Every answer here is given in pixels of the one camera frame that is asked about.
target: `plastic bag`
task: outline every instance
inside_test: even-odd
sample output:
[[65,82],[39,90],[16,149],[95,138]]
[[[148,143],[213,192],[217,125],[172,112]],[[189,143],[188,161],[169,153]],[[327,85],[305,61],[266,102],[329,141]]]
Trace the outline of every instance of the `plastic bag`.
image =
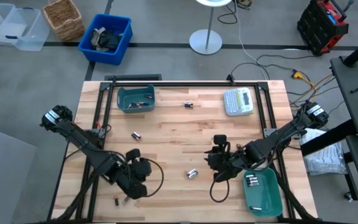
[[[307,133],[300,139],[301,145],[325,133],[325,131],[310,128],[306,128],[306,131]],[[340,142],[307,155],[303,160],[310,175],[347,174]]]

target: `gray carpet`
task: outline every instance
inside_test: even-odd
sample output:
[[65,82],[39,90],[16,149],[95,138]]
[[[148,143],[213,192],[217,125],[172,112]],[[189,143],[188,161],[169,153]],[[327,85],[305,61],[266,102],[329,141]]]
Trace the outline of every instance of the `gray carpet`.
[[[45,2],[5,0],[17,7],[41,9]],[[96,13],[104,13],[108,0],[74,0],[87,27]],[[341,6],[345,1],[338,1]],[[239,11],[242,39],[245,44],[303,45],[295,29],[296,21],[308,1],[255,0],[251,10]],[[224,44],[239,44],[238,24],[224,25],[216,18],[227,12],[215,11],[213,29]],[[194,0],[115,0],[111,14],[132,19],[137,43],[188,43],[191,33],[208,25],[209,9]],[[338,44],[358,45],[358,0],[348,12],[349,34]],[[51,32],[49,42],[58,42]],[[249,50],[254,57],[262,54],[280,54],[289,57],[310,55],[307,51]],[[316,58],[287,60],[264,57],[262,64],[277,64],[305,72],[316,82],[330,73],[329,59],[349,52],[333,51]],[[142,48],[127,50],[120,66],[97,63],[92,80],[103,80],[105,75],[132,75],[161,73],[164,80],[222,80],[233,68],[243,62],[252,62],[242,50],[222,49],[204,56],[189,48]],[[56,104],[67,105],[75,111],[88,61],[76,47],[44,47],[41,52],[22,52],[14,47],[0,46],[0,132],[37,146],[30,173],[14,214],[14,223],[38,222],[46,219],[53,191],[60,171],[66,142],[60,136],[38,126],[42,115]],[[284,80],[287,91],[301,93],[308,85],[290,78],[291,71],[274,66],[267,71],[271,79]],[[263,76],[254,65],[241,65],[233,74],[238,80],[261,80]],[[336,86],[335,81],[325,86]],[[326,110],[341,101],[339,90],[333,89],[318,96],[316,101]],[[328,127],[332,128],[349,119],[345,104],[331,113]],[[358,223],[358,202],[348,203],[343,194],[348,191],[340,175],[310,177],[311,189],[319,217],[323,220]]]

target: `wooden tabletop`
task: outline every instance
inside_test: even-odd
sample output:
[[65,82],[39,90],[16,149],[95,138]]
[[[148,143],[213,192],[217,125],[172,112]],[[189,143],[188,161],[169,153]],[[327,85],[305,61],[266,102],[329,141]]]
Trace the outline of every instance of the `wooden tabletop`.
[[[76,111],[75,123],[83,129],[91,128],[100,82],[85,82]],[[290,105],[283,81],[268,81],[270,96],[277,126],[292,120]],[[129,200],[117,185],[99,181],[98,196],[94,212],[95,222],[254,222],[273,221],[275,218],[257,218],[247,209],[241,172],[229,181],[229,198],[215,203],[209,197],[213,171],[203,160],[204,151],[211,149],[215,134],[227,135],[232,146],[246,144],[262,138],[255,91],[251,90],[254,113],[248,116],[227,116],[224,110],[223,93],[232,87],[155,87],[155,109],[147,113],[124,114],[117,108],[117,90],[113,91],[109,124],[112,130],[106,135],[105,150],[125,153],[139,148],[143,157],[157,161],[163,168],[165,181],[160,191],[150,198]],[[184,101],[194,103],[194,108],[185,108]],[[267,107],[264,111],[268,125]],[[131,137],[132,132],[142,136],[141,141]],[[67,154],[75,151],[73,145]],[[301,152],[287,148],[283,157],[287,168],[290,188],[309,213],[317,217],[309,180]],[[78,193],[83,175],[85,155],[71,156],[63,167],[58,186],[52,218],[61,215]],[[186,172],[197,169],[199,174],[188,179]],[[161,174],[152,164],[152,174],[144,183],[148,192],[159,185]],[[226,194],[226,184],[214,186],[216,199]],[[114,204],[118,197],[120,206]],[[89,195],[84,206],[88,210]],[[284,216],[287,206],[282,195]]]

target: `blue bin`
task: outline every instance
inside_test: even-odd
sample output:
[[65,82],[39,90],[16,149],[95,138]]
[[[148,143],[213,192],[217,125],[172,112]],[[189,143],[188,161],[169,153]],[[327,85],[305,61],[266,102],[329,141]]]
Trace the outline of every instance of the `blue bin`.
[[[93,29],[100,28],[112,29],[115,34],[122,34],[121,40],[115,51],[102,52],[93,50],[91,45],[91,34]],[[131,19],[121,16],[112,16],[106,14],[97,14],[93,18],[83,36],[78,50],[82,51],[90,62],[108,63],[111,65],[119,65],[128,48],[129,41],[132,37]]]

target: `green tray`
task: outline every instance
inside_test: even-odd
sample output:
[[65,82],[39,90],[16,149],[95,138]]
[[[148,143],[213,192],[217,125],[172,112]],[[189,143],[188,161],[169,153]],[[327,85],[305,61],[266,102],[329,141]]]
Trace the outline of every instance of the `green tray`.
[[[152,96],[151,99],[146,98],[144,95]],[[142,107],[131,107],[128,106],[131,103],[146,102],[149,103],[148,106]],[[117,107],[122,110],[124,113],[140,113],[148,112],[154,110],[155,106],[155,95],[154,95],[154,86],[148,85],[146,88],[137,88],[132,90],[126,90],[120,88],[117,92]]]
[[[248,187],[246,176],[254,174],[259,185]],[[258,217],[276,217],[283,213],[280,191],[274,171],[270,168],[260,172],[245,171],[244,192],[246,194],[246,207]],[[259,207],[262,210],[251,210],[249,207]]]

